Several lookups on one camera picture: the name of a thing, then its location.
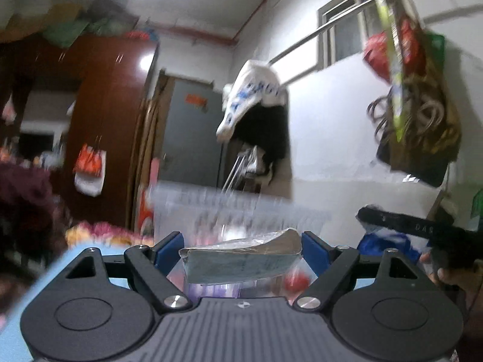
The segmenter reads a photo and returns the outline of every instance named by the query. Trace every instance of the metal rod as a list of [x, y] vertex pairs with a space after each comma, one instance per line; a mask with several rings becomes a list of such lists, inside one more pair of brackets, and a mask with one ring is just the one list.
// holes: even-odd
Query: metal rod
[[228, 185], [228, 187], [226, 189], [227, 191], [231, 191], [232, 190], [233, 184], [235, 183], [235, 180], [237, 180], [240, 177], [240, 174], [242, 172], [242, 168], [245, 165], [245, 162], [246, 162], [247, 157], [248, 157], [248, 155], [247, 154], [244, 154], [243, 157], [241, 158], [240, 164], [237, 167], [237, 171], [235, 172], [233, 178], [230, 181], [230, 184]]
[[226, 179], [225, 184], [223, 185], [223, 188], [221, 188], [221, 190], [223, 192], [227, 189], [228, 185], [230, 184], [230, 181], [231, 181], [233, 175], [235, 174], [235, 171], [236, 171], [236, 169], [238, 167], [238, 162], [240, 162], [240, 159], [241, 159], [240, 158], [240, 155], [238, 155], [237, 158], [236, 158], [236, 160], [235, 160], [235, 164], [231, 168], [230, 174], [228, 175], [228, 178]]
[[277, 61], [279, 61], [282, 58], [284, 58], [286, 55], [288, 55], [291, 52], [293, 52], [295, 49], [298, 49], [303, 44], [307, 43], [310, 40], [313, 40], [316, 36], [318, 36], [319, 34], [323, 33], [324, 31], [329, 30], [329, 28], [332, 28], [333, 26], [335, 26], [339, 21], [341, 21], [345, 17], [350, 16], [350, 15], [355, 15], [355, 14], [358, 14], [359, 12], [363, 11], [369, 4], [373, 3], [374, 1], [375, 0], [365, 1], [364, 3], [359, 4], [359, 5], [356, 5], [355, 7], [351, 8], [348, 11], [346, 11], [345, 13], [341, 14], [340, 16], [335, 17], [334, 19], [328, 21], [324, 25], [322, 25], [319, 28], [317, 28], [313, 33], [310, 33], [305, 38], [301, 39], [299, 42], [295, 43], [294, 45], [290, 46], [288, 49], [285, 49], [283, 52], [281, 52], [280, 54], [278, 54], [275, 57], [273, 57], [269, 61], [269, 65], [273, 65]]

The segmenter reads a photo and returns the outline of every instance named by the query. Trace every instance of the clothes rack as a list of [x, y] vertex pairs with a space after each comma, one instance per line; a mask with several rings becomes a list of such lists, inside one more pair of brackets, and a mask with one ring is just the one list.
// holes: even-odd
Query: clothes rack
[[240, 178], [242, 178], [243, 175], [243, 169], [246, 169], [248, 165], [250, 152], [251, 150], [245, 150], [238, 153], [235, 164], [233, 165], [233, 168], [231, 169], [230, 174], [223, 185], [222, 192], [233, 190], [234, 186], [240, 181]]
[[320, 35], [321, 33], [329, 30], [330, 28], [334, 27], [339, 21], [344, 19], [345, 17], [351, 16], [351, 15], [356, 15], [359, 12], [363, 11], [366, 7], [368, 7], [370, 4], [374, 3], [375, 0], [368, 0], [365, 1], [362, 4], [356, 5], [355, 7], [351, 8], [350, 10], [346, 11], [345, 13], [341, 14], [340, 16], [328, 21], [327, 23], [323, 24], [319, 28], [317, 28], [313, 33], [310, 33], [307, 35], [305, 38], [301, 39], [299, 42], [296, 42], [292, 46], [290, 46], [288, 49], [285, 49], [283, 52], [280, 54], [277, 54], [275, 57], [273, 57], [269, 61], [269, 65], [275, 64], [277, 61], [281, 60], [284, 58], [286, 55], [290, 54], [293, 52], [295, 49], [298, 49], [300, 46], [303, 44], [307, 43], [310, 40], [313, 40], [315, 37]]

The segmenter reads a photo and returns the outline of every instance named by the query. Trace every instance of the plastic bag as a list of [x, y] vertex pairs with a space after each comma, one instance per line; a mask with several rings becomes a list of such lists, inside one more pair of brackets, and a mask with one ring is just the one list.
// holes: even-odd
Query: plastic bag
[[[402, 20], [402, 52], [404, 57], [404, 74], [410, 76], [413, 73], [424, 76], [426, 69], [426, 55], [424, 48], [418, 42], [415, 31], [411, 26], [411, 20]], [[389, 62], [387, 60], [387, 42], [384, 32], [370, 37], [364, 49], [364, 60], [371, 66], [377, 75], [388, 83], [391, 82], [389, 76]]]
[[11, 100], [11, 95], [2, 112], [2, 119], [4, 119], [6, 125], [11, 125], [14, 123], [17, 113], [15, 113], [14, 103]]
[[183, 248], [188, 283], [224, 284], [282, 275], [300, 258], [302, 243], [294, 229]]
[[75, 162], [74, 173], [87, 174], [88, 176], [100, 177], [102, 171], [102, 155], [100, 151], [94, 150], [84, 144], [77, 161]]

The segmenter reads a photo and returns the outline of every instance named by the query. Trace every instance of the window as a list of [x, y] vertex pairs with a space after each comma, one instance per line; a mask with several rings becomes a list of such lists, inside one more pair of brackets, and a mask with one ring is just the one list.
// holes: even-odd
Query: window
[[[319, 10], [320, 25], [344, 14], [347, 10], [368, 0], [333, 0]], [[398, 17], [405, 12], [402, 0], [387, 0], [395, 5]], [[360, 53], [369, 37], [382, 31], [376, 3], [362, 12], [342, 19], [319, 38], [319, 63], [326, 68], [353, 54]]]

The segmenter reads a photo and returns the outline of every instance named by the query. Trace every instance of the gray door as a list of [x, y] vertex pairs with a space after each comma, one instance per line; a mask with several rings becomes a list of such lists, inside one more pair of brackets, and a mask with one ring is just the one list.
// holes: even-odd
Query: gray door
[[[207, 99], [206, 107], [187, 96]], [[216, 187], [222, 146], [216, 129], [223, 119], [222, 96], [207, 86], [177, 80], [164, 134], [159, 179]]]

